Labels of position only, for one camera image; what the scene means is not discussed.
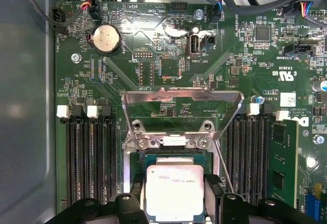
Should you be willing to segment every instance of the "silver screw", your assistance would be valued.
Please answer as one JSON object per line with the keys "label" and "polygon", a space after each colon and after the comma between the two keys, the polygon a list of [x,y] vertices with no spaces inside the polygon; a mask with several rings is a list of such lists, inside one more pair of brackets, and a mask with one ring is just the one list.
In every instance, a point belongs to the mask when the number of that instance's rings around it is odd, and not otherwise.
{"label": "silver screw", "polygon": [[204,149],[208,146],[208,141],[204,138],[201,138],[198,142],[198,146],[199,146],[199,148]]}
{"label": "silver screw", "polygon": [[146,147],[148,147],[148,142],[145,140],[140,140],[140,141],[138,141],[137,146],[140,149],[145,149]]}
{"label": "silver screw", "polygon": [[227,195],[227,198],[229,198],[230,200],[235,200],[236,196],[232,195],[232,194],[229,194],[229,195]]}
{"label": "silver screw", "polygon": [[204,18],[204,12],[203,12],[203,10],[197,9],[194,12],[194,19],[196,19],[196,20],[202,20],[203,18]]}
{"label": "silver screw", "polygon": [[323,144],[325,142],[325,138],[323,136],[320,135],[315,135],[315,137],[313,138],[313,142],[314,144]]}
{"label": "silver screw", "polygon": [[80,62],[82,61],[82,56],[81,56],[81,54],[79,54],[79,53],[74,53],[74,54],[72,54],[72,56],[71,56],[71,60],[72,60],[72,62],[74,62],[74,63],[80,63]]}
{"label": "silver screw", "polygon": [[265,203],[270,206],[275,206],[276,203],[273,200],[266,200]]}

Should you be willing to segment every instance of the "motherboard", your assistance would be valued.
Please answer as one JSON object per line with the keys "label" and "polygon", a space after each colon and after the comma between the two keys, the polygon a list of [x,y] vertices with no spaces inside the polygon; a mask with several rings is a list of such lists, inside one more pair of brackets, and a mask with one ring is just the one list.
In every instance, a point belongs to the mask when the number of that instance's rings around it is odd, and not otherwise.
{"label": "motherboard", "polygon": [[[79,6],[60,2],[54,15]],[[249,203],[273,197],[327,218],[326,30],[280,9],[239,17],[213,5],[100,2],[58,32],[58,212],[84,197],[105,204],[178,157]],[[134,145],[137,131],[151,139]],[[200,208],[192,221],[204,218]]]}

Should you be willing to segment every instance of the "colored wires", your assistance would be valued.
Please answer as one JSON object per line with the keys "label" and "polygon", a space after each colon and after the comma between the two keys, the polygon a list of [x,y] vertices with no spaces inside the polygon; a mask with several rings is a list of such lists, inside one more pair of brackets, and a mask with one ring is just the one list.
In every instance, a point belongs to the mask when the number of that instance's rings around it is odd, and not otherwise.
{"label": "colored wires", "polygon": [[327,28],[327,24],[325,24],[317,19],[314,19],[309,15],[309,11],[312,6],[312,3],[313,2],[300,2],[302,17],[314,25],[317,25],[321,28]]}
{"label": "colored wires", "polygon": [[33,10],[41,17],[43,18],[45,21],[49,22],[50,24],[57,26],[57,27],[63,27],[66,28],[67,26],[69,26],[70,24],[72,24],[74,21],[76,21],[76,19],[80,16],[80,14],[83,12],[82,8],[79,8],[77,11],[75,11],[72,16],[65,22],[58,22],[53,20],[51,17],[47,16],[42,9],[39,7],[39,5],[37,4],[37,2],[35,0],[27,0],[30,5],[33,7]]}
{"label": "colored wires", "polygon": [[308,13],[309,13],[309,10],[310,10],[310,7],[312,6],[312,2],[300,2],[300,5],[301,5],[301,14],[302,14],[302,17],[305,18]]}

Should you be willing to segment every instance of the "ram slot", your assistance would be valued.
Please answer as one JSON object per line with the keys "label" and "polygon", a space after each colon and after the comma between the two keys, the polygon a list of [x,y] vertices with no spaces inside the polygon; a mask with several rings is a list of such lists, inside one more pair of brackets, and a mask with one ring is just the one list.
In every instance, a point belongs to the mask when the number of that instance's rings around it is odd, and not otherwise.
{"label": "ram slot", "polygon": [[94,121],[89,123],[89,139],[88,139],[88,159],[89,159],[89,189],[87,191],[87,197],[97,198],[98,197],[98,172],[97,163],[98,155],[96,153],[97,148],[97,124]]}
{"label": "ram slot", "polygon": [[117,193],[118,188],[118,145],[116,141],[116,123],[112,119],[109,123],[109,158],[110,158],[110,196]]}
{"label": "ram slot", "polygon": [[110,169],[109,169],[109,126],[104,121],[102,124],[102,148],[101,148],[101,164],[102,164],[102,194],[101,203],[106,204],[110,198],[109,186],[110,186]]}
{"label": "ram slot", "polygon": [[230,180],[233,183],[233,174],[232,174],[232,167],[233,167],[233,150],[232,150],[232,145],[233,145],[233,125],[235,123],[235,120],[233,119],[230,123],[230,125],[227,128],[227,133],[226,133],[226,167],[228,174],[230,175]]}
{"label": "ram slot", "polygon": [[250,203],[253,205],[256,204],[258,200],[258,192],[257,189],[257,170],[258,170],[258,122],[257,120],[252,117],[249,119],[249,123],[252,127],[251,133],[251,185],[250,185]]}
{"label": "ram slot", "polygon": [[268,182],[268,138],[269,138],[269,129],[270,127],[270,118],[269,117],[263,117],[263,130],[262,130],[262,198],[268,197],[268,189],[267,189],[267,182]]}
{"label": "ram slot", "polygon": [[98,200],[105,205],[105,157],[104,157],[104,141],[103,141],[103,128],[102,124],[99,123],[97,127],[97,154],[98,154],[98,163],[97,163],[97,186],[98,186]]}
{"label": "ram slot", "polygon": [[66,127],[67,202],[70,206],[84,198],[83,120],[75,119]]}
{"label": "ram slot", "polygon": [[67,182],[67,205],[70,206],[73,204],[73,172],[72,172],[72,131],[74,124],[66,121],[66,182]]}
{"label": "ram slot", "polygon": [[233,124],[233,188],[235,192],[238,192],[239,182],[239,151],[240,151],[240,122],[237,118]]}

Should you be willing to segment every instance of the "green circuit board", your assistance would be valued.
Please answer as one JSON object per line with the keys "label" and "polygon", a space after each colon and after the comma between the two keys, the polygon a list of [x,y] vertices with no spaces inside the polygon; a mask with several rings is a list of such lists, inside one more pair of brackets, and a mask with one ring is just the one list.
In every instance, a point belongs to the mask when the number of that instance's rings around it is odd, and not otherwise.
{"label": "green circuit board", "polygon": [[[57,7],[70,16],[79,4],[60,2]],[[204,13],[201,20],[194,19],[197,9]],[[291,137],[293,144],[287,149],[275,146],[272,152],[279,152],[280,157],[290,153],[296,160],[281,162],[276,157],[269,158],[267,172],[278,172],[280,175],[273,181],[284,187],[280,186],[278,190],[271,187],[267,195],[285,200],[305,212],[305,195],[313,193],[315,183],[325,185],[327,177],[327,143],[318,144],[314,140],[317,135],[327,136],[326,107],[325,103],[317,102],[317,92],[312,89],[315,81],[327,78],[324,30],[308,25],[297,16],[280,16],[277,9],[263,15],[238,17],[224,8],[217,24],[211,23],[211,5],[188,4],[182,14],[172,14],[168,3],[100,3],[100,10],[101,22],[118,29],[122,45],[113,55],[99,54],[87,39],[87,33],[99,23],[86,12],[67,28],[67,35],[57,34],[56,101],[57,105],[69,107],[81,105],[84,111],[86,106],[98,105],[100,113],[103,106],[111,106],[112,133],[115,134],[112,150],[116,153],[114,165],[110,166],[115,174],[113,192],[123,191],[121,148],[128,129],[122,94],[125,91],[154,91],[161,87],[202,87],[242,92],[244,102],[239,111],[242,114],[253,95],[265,99],[262,113],[273,119],[274,112],[289,111],[289,119],[296,122],[285,123],[290,128],[283,143],[288,144]],[[325,11],[311,10],[310,14],[322,19]],[[180,33],[187,33],[193,27],[206,31],[212,38],[203,43],[198,54],[190,57],[185,50],[188,38]],[[177,37],[173,36],[174,31],[178,32]],[[303,40],[310,41],[314,53],[285,55],[283,47]],[[72,54],[79,54],[81,61],[72,62]],[[218,126],[226,110],[226,105],[183,98],[145,104],[141,108],[135,106],[132,116],[143,119],[148,131],[151,126],[161,131],[196,131],[208,118]],[[269,126],[277,124],[272,121]],[[65,208],[63,202],[67,199],[67,129],[58,119],[58,212]],[[275,140],[274,134],[269,137],[269,140]],[[221,137],[223,144],[225,138],[225,135]],[[135,157],[135,164],[139,164],[139,157]],[[283,166],[287,172],[280,172]],[[291,180],[290,171],[296,176]]]}

